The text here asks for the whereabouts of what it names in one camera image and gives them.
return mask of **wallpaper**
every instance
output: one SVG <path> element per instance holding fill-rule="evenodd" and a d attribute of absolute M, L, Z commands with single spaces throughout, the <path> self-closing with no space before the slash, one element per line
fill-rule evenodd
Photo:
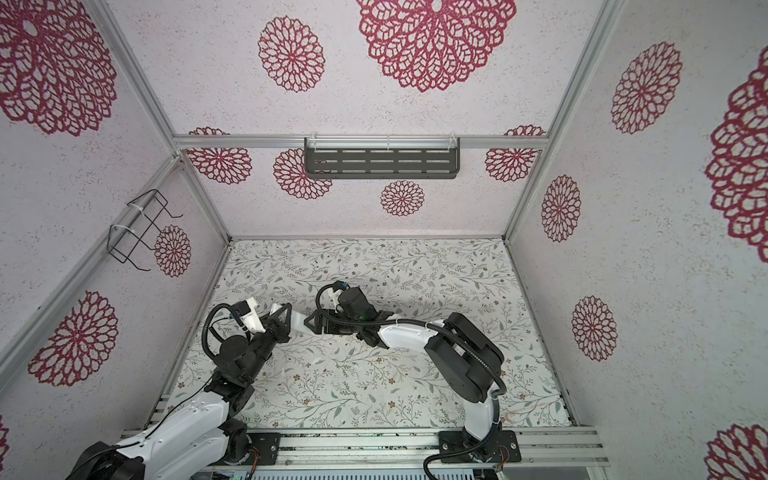
<path fill-rule="evenodd" d="M 184 134 L 548 128 L 601 4 L 110 2 Z"/>
<path fill-rule="evenodd" d="M 300 148 L 188 152 L 232 235 L 278 238 L 498 237 L 537 157 L 531 149 L 464 149 L 452 180 L 312 180 Z"/>
<path fill-rule="evenodd" d="M 511 245 L 616 478 L 765 478 L 768 8 L 630 2 Z"/>
<path fill-rule="evenodd" d="M 167 158 L 79 2 L 0 3 L 0 348 Z"/>
<path fill-rule="evenodd" d="M 161 212 L 159 229 L 144 237 L 155 250 L 140 245 L 131 254 L 148 271 L 105 260 L 0 399 L 0 478 L 68 472 L 89 445 L 117 441 L 153 411 L 223 248 L 179 170 L 161 192 L 176 218 Z M 147 226 L 140 220 L 134 228 Z M 131 239 L 118 248 L 129 250 Z"/>
<path fill-rule="evenodd" d="M 504 354 L 504 422 L 570 425 L 500 240 L 244 240 L 234 244 L 210 305 L 254 296 L 311 313 L 317 289 L 337 279 L 408 318 L 466 315 Z M 238 331 L 233 320 L 215 328 Z M 213 368 L 198 330 L 169 407 L 195 393 Z M 371 348 L 353 336 L 292 333 L 253 386 L 240 413 L 253 427 L 463 425 L 460 397 L 424 352 Z"/>

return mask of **floral tabletop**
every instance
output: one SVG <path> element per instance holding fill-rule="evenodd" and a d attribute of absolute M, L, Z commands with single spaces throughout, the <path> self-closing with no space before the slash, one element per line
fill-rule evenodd
<path fill-rule="evenodd" d="M 254 296 L 263 308 L 291 302 L 311 313 L 317 289 L 334 280 L 407 318 L 464 314 L 505 356 L 504 422 L 570 425 L 500 240 L 244 240 L 234 244 L 210 306 Z M 231 319 L 216 328 L 237 332 Z M 169 406 L 197 391 L 213 367 L 198 329 Z M 254 428 L 442 428 L 464 419 L 461 399 L 426 353 L 371 348 L 354 336 L 292 333 L 253 386 L 240 417 Z"/>

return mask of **red doily pattern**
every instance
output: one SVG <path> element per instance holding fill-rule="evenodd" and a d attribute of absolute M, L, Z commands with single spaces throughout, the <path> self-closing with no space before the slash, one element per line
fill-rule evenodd
<path fill-rule="evenodd" d="M 731 92 L 710 139 L 710 204 L 728 219 L 728 234 L 757 247 L 768 263 L 768 47 L 749 79 Z"/>
<path fill-rule="evenodd" d="M 180 276 L 190 266 L 190 239 L 176 225 L 168 225 L 160 231 L 154 241 L 154 249 L 157 265 L 168 276 Z"/>
<path fill-rule="evenodd" d="M 295 18 L 275 18 L 259 39 L 259 58 L 266 73 L 288 91 L 307 91 L 325 71 L 323 47 L 310 27 Z"/>
<path fill-rule="evenodd" d="M 228 135 L 218 128 L 195 128 L 190 135 Z M 197 171 L 220 184 L 238 184 L 250 175 L 250 156 L 245 148 L 188 148 Z"/>
<path fill-rule="evenodd" d="M 652 125 L 680 83 L 680 52 L 664 41 L 641 53 L 621 75 L 611 109 L 616 128 L 633 134 Z"/>
<path fill-rule="evenodd" d="M 357 0 L 368 55 L 402 87 L 465 81 L 504 41 L 514 0 Z"/>
<path fill-rule="evenodd" d="M 407 217 L 416 213 L 424 204 L 424 190 L 413 182 L 398 180 L 384 187 L 381 201 L 388 213 Z"/>
<path fill-rule="evenodd" d="M 589 358 L 606 360 L 616 348 L 616 322 L 608 305 L 599 298 L 586 296 L 574 308 L 571 330 L 578 348 Z"/>
<path fill-rule="evenodd" d="M 552 181 L 541 202 L 541 224 L 553 242 L 570 237 L 581 215 L 581 196 L 576 182 L 568 175 Z"/>
<path fill-rule="evenodd" d="M 109 300 L 99 292 L 85 292 L 27 370 L 40 383 L 73 386 L 101 368 L 117 336 L 118 318 Z"/>
<path fill-rule="evenodd" d="M 765 480 L 768 478 L 768 432 L 760 425 L 717 432 L 708 442 L 708 480 Z"/>
<path fill-rule="evenodd" d="M 0 103 L 14 121 L 78 136 L 111 116 L 117 72 L 76 0 L 0 2 Z"/>
<path fill-rule="evenodd" d="M 313 180 L 304 170 L 304 149 L 294 148 L 281 152 L 273 165 L 280 188 L 296 198 L 309 200 L 322 197 L 330 190 L 331 180 Z"/>
<path fill-rule="evenodd" d="M 8 453 L 8 429 L 2 424 L 2 415 L 0 415 L 0 472 L 2 472 L 2 461 L 5 460 L 5 454 Z"/>
<path fill-rule="evenodd" d="M 540 137 L 547 132 L 541 127 L 520 125 L 504 135 L 528 135 Z M 496 180 L 504 182 L 520 180 L 528 176 L 538 152 L 533 148 L 492 148 L 485 154 L 485 169 Z"/>

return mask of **black wire rack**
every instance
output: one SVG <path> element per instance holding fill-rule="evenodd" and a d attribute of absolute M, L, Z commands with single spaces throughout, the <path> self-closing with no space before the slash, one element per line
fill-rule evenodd
<path fill-rule="evenodd" d="M 151 197 L 147 200 L 147 202 L 144 204 L 144 206 L 141 207 L 140 205 L 138 205 L 137 202 L 142 200 L 142 199 L 144 199 L 144 198 L 147 198 L 147 195 L 151 195 Z M 154 217 L 149 217 L 149 215 L 147 215 L 145 210 L 147 208 L 149 208 L 149 206 L 152 204 L 152 200 L 156 201 L 157 204 L 159 204 L 161 208 L 157 211 L 157 213 L 154 215 Z M 134 252 L 134 250 L 136 250 L 136 247 L 139 246 L 139 243 L 144 245 L 149 250 L 152 250 L 152 251 L 156 250 L 155 248 L 150 247 L 149 245 L 147 245 L 146 242 L 144 242 L 144 235 L 146 235 L 147 232 L 152 227 L 157 229 L 158 233 L 160 233 L 162 231 L 162 229 L 159 228 L 157 226 L 157 224 L 155 223 L 155 220 L 157 220 L 157 218 L 163 212 L 168 214 L 168 216 L 170 218 L 179 218 L 179 217 L 183 217 L 184 215 L 183 214 L 181 214 L 181 215 L 173 215 L 167 209 L 168 200 L 163 196 L 162 193 L 160 193 L 160 191 L 157 188 L 153 188 L 152 190 L 147 190 L 146 192 L 142 193 L 138 197 L 136 197 L 133 200 L 131 200 L 130 202 L 128 202 L 127 205 L 129 207 L 137 208 L 139 210 L 139 212 L 141 212 L 141 215 L 137 215 L 131 221 L 131 223 L 128 224 L 128 225 L 112 224 L 112 225 L 109 226 L 109 233 L 107 234 L 107 253 L 109 253 L 112 256 L 112 258 L 114 258 L 115 260 L 117 260 L 120 263 L 129 262 L 131 265 L 136 267 L 138 270 L 141 270 L 142 272 L 149 272 L 151 269 L 149 269 L 149 268 L 141 268 L 136 263 L 134 263 L 134 261 L 131 260 L 131 254 Z M 132 227 L 133 227 L 133 224 L 136 223 L 136 220 L 138 220 L 141 217 L 144 217 L 147 220 L 149 220 L 149 224 L 147 225 L 147 228 L 145 228 L 144 231 L 141 232 L 141 235 L 137 235 L 136 234 L 136 230 L 134 230 Z M 113 234 L 113 232 L 117 233 L 118 230 L 124 230 L 124 232 L 129 233 L 131 236 L 133 236 L 136 239 L 136 242 L 131 247 L 131 249 L 128 251 L 128 253 L 124 253 L 122 250 L 118 249 L 118 243 L 120 243 L 123 235 L 117 235 L 118 239 L 114 242 L 114 245 L 112 244 L 112 234 Z"/>

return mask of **small red flower pattern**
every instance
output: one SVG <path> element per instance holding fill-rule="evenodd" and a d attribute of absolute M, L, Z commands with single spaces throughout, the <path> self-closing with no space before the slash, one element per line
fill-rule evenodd
<path fill-rule="evenodd" d="M 325 71 L 323 47 L 310 27 L 295 18 L 275 18 L 259 39 L 259 58 L 266 73 L 288 91 L 307 91 Z"/>
<path fill-rule="evenodd" d="M 0 103 L 11 120 L 77 137 L 111 116 L 117 72 L 80 2 L 0 2 L 0 45 Z"/>
<path fill-rule="evenodd" d="M 5 460 L 8 449 L 8 429 L 2 424 L 2 415 L 0 415 L 0 472 L 2 472 L 2 462 Z"/>
<path fill-rule="evenodd" d="M 589 358 L 606 360 L 616 348 L 616 322 L 608 305 L 599 298 L 586 296 L 574 308 L 571 320 L 576 343 Z"/>
<path fill-rule="evenodd" d="M 665 41 L 638 55 L 616 85 L 611 114 L 617 130 L 633 134 L 652 125 L 674 98 L 682 69 L 680 52 Z"/>
<path fill-rule="evenodd" d="M 760 425 L 732 425 L 726 431 L 718 431 L 707 446 L 707 480 L 768 478 L 768 432 Z"/>
<path fill-rule="evenodd" d="M 757 247 L 768 263 L 768 47 L 749 79 L 731 92 L 710 139 L 710 205 L 728 219 L 728 234 Z"/>
<path fill-rule="evenodd" d="M 117 336 L 118 318 L 109 300 L 99 292 L 85 292 L 27 370 L 40 383 L 73 386 L 101 368 Z"/>
<path fill-rule="evenodd" d="M 398 180 L 384 187 L 381 201 L 387 213 L 407 217 L 424 204 L 424 190 L 411 181 Z"/>
<path fill-rule="evenodd" d="M 176 225 L 168 225 L 160 231 L 154 241 L 154 249 L 157 265 L 168 276 L 180 276 L 190 266 L 190 239 Z"/>
<path fill-rule="evenodd" d="M 313 180 L 307 177 L 302 148 L 281 152 L 275 159 L 273 170 L 280 188 L 296 198 L 309 200 L 322 197 L 333 185 L 331 180 Z"/>
<path fill-rule="evenodd" d="M 547 132 L 541 127 L 520 125 L 504 135 L 540 137 Z M 496 180 L 520 180 L 528 176 L 538 152 L 533 148 L 492 148 L 485 154 L 485 169 Z"/>
<path fill-rule="evenodd" d="M 574 232 L 581 215 L 581 195 L 573 178 L 561 175 L 552 181 L 541 202 L 541 224 L 553 242 L 561 242 Z"/>
<path fill-rule="evenodd" d="M 218 128 L 202 127 L 190 135 L 228 135 Z M 250 175 L 250 156 L 245 148 L 188 148 L 192 165 L 220 184 L 238 184 Z"/>
<path fill-rule="evenodd" d="M 357 0 L 368 55 L 400 86 L 445 90 L 488 63 L 514 0 Z"/>

